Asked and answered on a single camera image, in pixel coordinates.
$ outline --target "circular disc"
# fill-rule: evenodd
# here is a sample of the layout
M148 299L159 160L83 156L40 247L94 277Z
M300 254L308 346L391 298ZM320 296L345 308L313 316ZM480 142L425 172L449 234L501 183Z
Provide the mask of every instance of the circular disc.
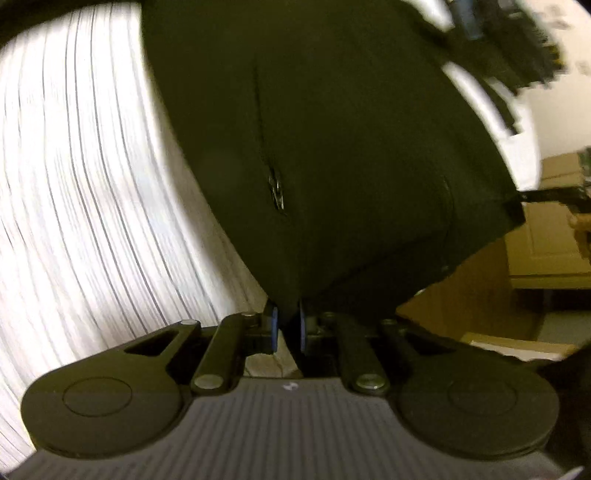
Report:
M77 458L118 455L174 423L181 394L158 361L123 352L98 357L51 372L27 390L22 419L37 447Z
M418 436L462 456L497 459L541 446L558 397L535 373L463 352L424 357L397 398Z

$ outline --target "black object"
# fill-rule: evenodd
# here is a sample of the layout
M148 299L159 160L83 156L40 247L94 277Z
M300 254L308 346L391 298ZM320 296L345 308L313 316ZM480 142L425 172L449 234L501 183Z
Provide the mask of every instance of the black object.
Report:
M539 448L558 416L558 398L547 381L497 355L473 349L420 355L406 340L417 335L398 321L382 323L410 377L395 404L406 424L423 439L471 458L502 458Z
M591 479L591 469L589 467L587 467L581 473L579 473L573 480L590 480L590 479Z
M258 314L232 315L204 331L192 323L167 327L33 383L22 401L22 418L36 447L91 459L153 443L197 399L237 388L245 357L259 351L261 338L272 337ZM321 375L323 356L331 357L346 389L383 399L418 438L452 455L522 456L541 448L556 422L554 390L519 362L441 339L402 318L376 330L328 313L317 317L317 328L307 339L309 365L317 367L308 369L308 378L329 381ZM276 421L288 418L282 414Z
M585 7L587 12L591 14L591 1L589 0L580 0L579 3Z
M166 367L200 325L177 324L44 375L21 403L31 440L65 455L138 448L177 420L189 392Z
M538 372L560 396L560 417L548 451L565 468L591 465L591 345Z
M521 199L527 203L559 202L573 213L591 213L589 187L572 186L520 192Z
M4 3L0 43L85 4L63 1ZM142 3L176 137L282 323L301 299L367 323L391 316L523 222L502 157L440 67L482 79L527 66L500 78L516 91L558 66L515 6L485 7L470 7L480 45L398 0Z

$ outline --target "wooden furniture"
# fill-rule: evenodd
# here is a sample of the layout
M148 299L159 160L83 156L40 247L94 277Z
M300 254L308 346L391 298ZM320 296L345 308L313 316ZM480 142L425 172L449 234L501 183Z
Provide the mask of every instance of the wooden furniture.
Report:
M547 158L540 188L580 184L576 153ZM558 203L524 204L527 222L505 237L514 288L591 288L591 265L579 254L569 210Z

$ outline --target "floor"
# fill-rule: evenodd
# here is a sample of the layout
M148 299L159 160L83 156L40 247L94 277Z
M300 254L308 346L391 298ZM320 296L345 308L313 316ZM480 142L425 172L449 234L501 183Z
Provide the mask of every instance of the floor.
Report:
M505 243L488 245L444 281L398 309L438 335L466 332L534 339L542 318L538 291L515 291L509 283Z
M537 339L541 342L569 343L582 347L591 340L591 312L549 312L544 316Z

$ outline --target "cardboard box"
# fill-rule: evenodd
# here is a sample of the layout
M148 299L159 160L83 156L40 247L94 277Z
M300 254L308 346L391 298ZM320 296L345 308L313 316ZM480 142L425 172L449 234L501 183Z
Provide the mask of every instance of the cardboard box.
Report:
M493 350L503 355L516 356L526 362L538 358L555 361L562 360L577 351L576 345L566 343L515 340L513 338L493 337L472 332L464 334L461 341L485 350Z

